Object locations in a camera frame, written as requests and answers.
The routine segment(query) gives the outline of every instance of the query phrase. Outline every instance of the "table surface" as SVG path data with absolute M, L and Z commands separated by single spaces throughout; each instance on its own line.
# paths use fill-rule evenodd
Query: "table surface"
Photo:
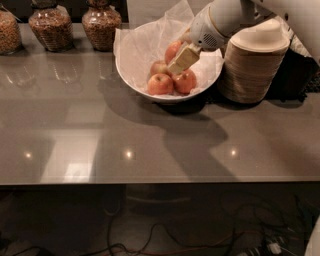
M 0 58 L 0 184 L 320 180 L 320 94 L 239 107 L 155 104 L 74 24 L 75 48 Z

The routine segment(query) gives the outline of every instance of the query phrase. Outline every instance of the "nuts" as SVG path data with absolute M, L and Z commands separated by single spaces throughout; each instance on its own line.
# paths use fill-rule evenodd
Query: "nuts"
M 48 51 L 65 51 L 73 46 L 72 22 L 68 13 L 58 8 L 36 9 L 29 25 Z
M 112 51 L 116 28 L 120 28 L 121 16 L 109 6 L 92 8 L 83 15 L 82 25 L 93 48 Z
M 0 54 L 14 53 L 21 46 L 21 34 L 16 19 L 10 12 L 0 10 Z

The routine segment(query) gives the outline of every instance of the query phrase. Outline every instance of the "stack of paper cups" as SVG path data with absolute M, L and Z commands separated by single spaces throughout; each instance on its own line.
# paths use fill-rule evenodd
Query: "stack of paper cups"
M 260 102 L 276 75 L 290 41 L 271 19 L 234 35 L 227 46 L 218 90 L 239 103 Z

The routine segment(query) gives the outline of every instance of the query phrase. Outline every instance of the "white paper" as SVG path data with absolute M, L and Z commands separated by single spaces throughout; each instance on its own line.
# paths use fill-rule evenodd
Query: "white paper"
M 188 98 L 182 95 L 151 97 L 146 93 L 146 89 L 151 64 L 156 60 L 164 59 L 168 45 L 190 27 L 193 18 L 188 1 L 181 0 L 157 21 L 136 29 L 117 29 L 114 53 L 122 79 L 134 90 L 153 100 Z M 222 65 L 223 58 L 220 50 L 201 53 L 200 60 L 191 67 L 197 77 L 197 86 L 189 96 L 194 96 L 211 86 L 220 75 Z
M 212 0 L 189 0 L 193 14 L 197 14 Z M 130 28 L 156 21 L 179 3 L 179 0 L 127 0 Z

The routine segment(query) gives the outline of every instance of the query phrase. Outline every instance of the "floor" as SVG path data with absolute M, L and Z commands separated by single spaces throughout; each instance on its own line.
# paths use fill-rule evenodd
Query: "floor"
M 1 187 L 0 255 L 303 256 L 319 185 Z

